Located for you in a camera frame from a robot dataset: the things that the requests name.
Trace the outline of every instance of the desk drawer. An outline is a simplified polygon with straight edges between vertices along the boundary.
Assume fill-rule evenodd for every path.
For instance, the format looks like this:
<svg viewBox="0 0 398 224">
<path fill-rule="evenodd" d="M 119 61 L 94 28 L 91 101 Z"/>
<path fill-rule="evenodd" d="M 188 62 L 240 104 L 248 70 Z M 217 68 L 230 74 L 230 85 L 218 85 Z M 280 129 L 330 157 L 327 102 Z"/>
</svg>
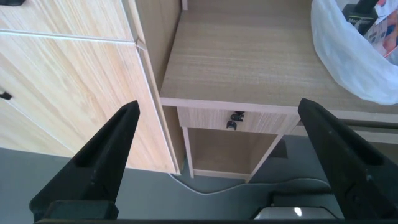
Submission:
<svg viewBox="0 0 398 224">
<path fill-rule="evenodd" d="M 181 127 L 230 130 L 226 123 L 234 111 L 178 107 Z M 286 134 L 300 121 L 299 115 L 245 112 L 243 122 L 237 121 L 237 131 L 250 133 Z"/>
<path fill-rule="evenodd" d="M 132 40 L 121 1 L 27 0 L 0 15 L 0 30 Z"/>
</svg>

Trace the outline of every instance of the wooden cabinet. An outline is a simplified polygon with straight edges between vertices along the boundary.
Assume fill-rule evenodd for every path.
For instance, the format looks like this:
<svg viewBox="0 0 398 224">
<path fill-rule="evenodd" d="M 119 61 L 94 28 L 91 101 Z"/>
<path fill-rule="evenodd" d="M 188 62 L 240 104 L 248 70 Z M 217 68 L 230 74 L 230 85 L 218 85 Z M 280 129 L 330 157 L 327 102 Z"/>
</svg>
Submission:
<svg viewBox="0 0 398 224">
<path fill-rule="evenodd" d="M 133 44 L 7 34 L 0 41 L 7 43 L 0 46 L 0 78 L 11 104 L 62 144 L 78 151 L 122 105 L 137 100 L 143 113 L 128 165 L 173 172 Z"/>
<path fill-rule="evenodd" d="M 283 135 L 306 135 L 296 126 L 302 98 L 370 142 L 398 143 L 398 105 L 334 81 L 313 48 L 310 10 L 311 0 L 188 1 L 160 99 L 178 108 L 191 176 L 249 181 Z M 245 111 L 237 131 L 226 129 L 234 111 Z"/>
<path fill-rule="evenodd" d="M 165 122 L 160 79 L 154 77 L 162 75 L 152 69 L 165 67 L 160 58 L 168 58 L 170 41 L 153 60 L 146 47 L 152 42 L 144 40 L 157 34 L 142 32 L 147 25 L 141 23 L 150 16 L 141 12 L 156 8 L 167 16 L 151 23 L 166 24 L 161 36 L 172 40 L 179 1 L 146 2 L 27 0 L 0 6 L 0 89 L 12 95 L 0 104 L 0 147 L 72 156 L 122 105 L 137 100 L 141 115 L 127 167 L 180 173 L 184 153 L 170 142 L 176 137 L 166 127 L 175 125 Z M 166 116 L 176 115 L 168 110 Z"/>
</svg>

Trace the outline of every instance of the gray floor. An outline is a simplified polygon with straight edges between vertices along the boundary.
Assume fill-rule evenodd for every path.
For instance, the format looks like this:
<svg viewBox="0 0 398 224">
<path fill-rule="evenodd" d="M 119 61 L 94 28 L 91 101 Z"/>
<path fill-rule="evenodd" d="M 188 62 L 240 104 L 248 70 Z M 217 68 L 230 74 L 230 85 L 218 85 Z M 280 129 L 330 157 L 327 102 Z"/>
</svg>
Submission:
<svg viewBox="0 0 398 224">
<path fill-rule="evenodd" d="M 268 184 L 244 185 L 216 195 L 198 195 L 167 174 L 126 169 L 116 201 L 119 218 L 242 220 L 265 206 L 270 192 L 319 192 L 328 189 L 319 181 L 295 180 L 302 177 L 326 180 L 310 141 L 286 136 L 284 143 L 253 178 L 254 183 Z M 0 223 L 32 223 L 29 200 L 67 161 L 62 157 L 0 149 Z M 186 169 L 177 178 L 201 192 L 223 190 L 243 183 L 242 180 L 215 177 L 191 179 Z M 292 206 L 323 206 L 341 216 L 332 195 L 289 201 Z"/>
</svg>

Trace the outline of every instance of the wooden desk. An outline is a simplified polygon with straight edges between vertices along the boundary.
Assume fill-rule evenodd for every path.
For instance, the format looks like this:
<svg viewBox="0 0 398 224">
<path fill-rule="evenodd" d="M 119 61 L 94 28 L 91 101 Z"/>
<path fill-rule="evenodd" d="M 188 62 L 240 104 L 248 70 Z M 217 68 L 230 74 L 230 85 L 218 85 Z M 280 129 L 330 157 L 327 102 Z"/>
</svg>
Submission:
<svg viewBox="0 0 398 224">
<path fill-rule="evenodd" d="M 229 4 L 216 10 L 208 1 L 192 1 L 193 8 L 182 12 L 160 98 L 178 107 L 192 176 L 250 180 L 284 134 L 305 135 L 297 113 L 302 98 L 355 129 L 367 127 L 359 132 L 368 139 L 398 144 L 398 105 L 359 99 L 319 60 L 310 0 L 247 4 L 253 2 L 266 13 L 245 5 L 237 13 Z M 236 132 L 227 132 L 233 111 L 247 116 Z"/>
</svg>

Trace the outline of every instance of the cabinet handle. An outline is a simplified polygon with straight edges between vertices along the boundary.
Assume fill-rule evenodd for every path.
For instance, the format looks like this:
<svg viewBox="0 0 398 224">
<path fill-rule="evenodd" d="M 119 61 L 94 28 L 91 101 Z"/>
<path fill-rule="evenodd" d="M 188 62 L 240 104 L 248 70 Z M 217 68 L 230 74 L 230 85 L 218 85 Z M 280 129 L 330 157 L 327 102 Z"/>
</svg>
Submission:
<svg viewBox="0 0 398 224">
<path fill-rule="evenodd" d="M 0 6 L 20 6 L 25 0 L 0 0 Z"/>
<path fill-rule="evenodd" d="M 0 98 L 3 98 L 5 100 L 10 100 L 12 96 L 8 92 L 4 92 L 3 94 L 0 94 Z"/>
<path fill-rule="evenodd" d="M 226 123 L 226 128 L 228 129 L 228 128 L 233 128 L 235 131 L 236 131 L 236 127 L 238 126 L 237 124 L 236 124 L 236 122 L 235 121 L 240 121 L 240 122 L 243 122 L 243 119 L 242 118 L 244 118 L 244 112 L 243 111 L 235 111 L 235 114 L 232 114 L 231 115 L 231 121 L 228 121 L 227 123 Z"/>
</svg>

